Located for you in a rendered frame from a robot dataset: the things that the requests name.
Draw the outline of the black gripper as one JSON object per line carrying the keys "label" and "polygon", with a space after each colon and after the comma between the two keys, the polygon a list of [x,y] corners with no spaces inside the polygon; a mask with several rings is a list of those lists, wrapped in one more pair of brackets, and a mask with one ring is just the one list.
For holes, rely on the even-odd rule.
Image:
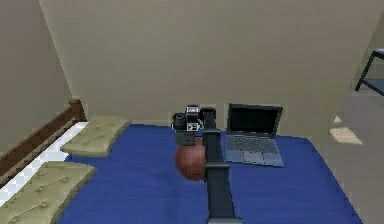
{"label": "black gripper", "polygon": [[193,146],[195,131],[187,123],[186,115],[178,112],[172,115],[172,129],[175,132],[176,143],[180,146]]}

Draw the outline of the brown basketball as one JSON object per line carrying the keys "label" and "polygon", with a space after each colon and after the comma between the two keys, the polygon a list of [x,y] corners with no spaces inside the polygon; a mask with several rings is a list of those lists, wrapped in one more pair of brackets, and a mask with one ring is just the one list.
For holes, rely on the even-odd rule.
{"label": "brown basketball", "polygon": [[179,146],[175,153],[175,166],[188,180],[201,181],[205,178],[205,147],[201,137],[195,137],[193,146]]}

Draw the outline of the blue bed with wooden headboard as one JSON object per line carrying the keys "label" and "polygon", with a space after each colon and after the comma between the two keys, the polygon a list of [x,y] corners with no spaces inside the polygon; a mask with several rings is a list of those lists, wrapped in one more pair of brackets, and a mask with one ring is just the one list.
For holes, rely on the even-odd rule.
{"label": "blue bed with wooden headboard", "polygon": [[[226,128],[221,149],[230,165],[235,214],[244,224],[362,224],[321,155],[304,138],[281,136],[276,143],[283,167],[226,160]],[[171,126],[130,124],[107,157],[77,156],[50,145],[0,190],[0,206],[16,194],[45,162],[90,165],[96,173],[66,206],[57,224],[206,224],[204,179],[186,179],[175,166]]]}

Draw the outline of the grey open laptop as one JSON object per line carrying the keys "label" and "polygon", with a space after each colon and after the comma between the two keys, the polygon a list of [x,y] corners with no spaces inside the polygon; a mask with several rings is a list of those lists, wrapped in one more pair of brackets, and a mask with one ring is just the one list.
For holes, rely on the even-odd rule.
{"label": "grey open laptop", "polygon": [[228,108],[225,157],[228,162],[283,167],[276,143],[281,106],[231,103]]}

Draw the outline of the olive green tufted pillow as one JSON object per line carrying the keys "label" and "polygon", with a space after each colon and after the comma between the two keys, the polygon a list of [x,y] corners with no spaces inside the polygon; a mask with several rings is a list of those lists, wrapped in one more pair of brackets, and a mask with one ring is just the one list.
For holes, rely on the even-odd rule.
{"label": "olive green tufted pillow", "polygon": [[77,156],[107,157],[114,142],[131,123],[124,117],[94,116],[60,150]]}
{"label": "olive green tufted pillow", "polygon": [[0,224],[57,224],[69,202],[96,173],[90,165],[45,162],[2,206]]}

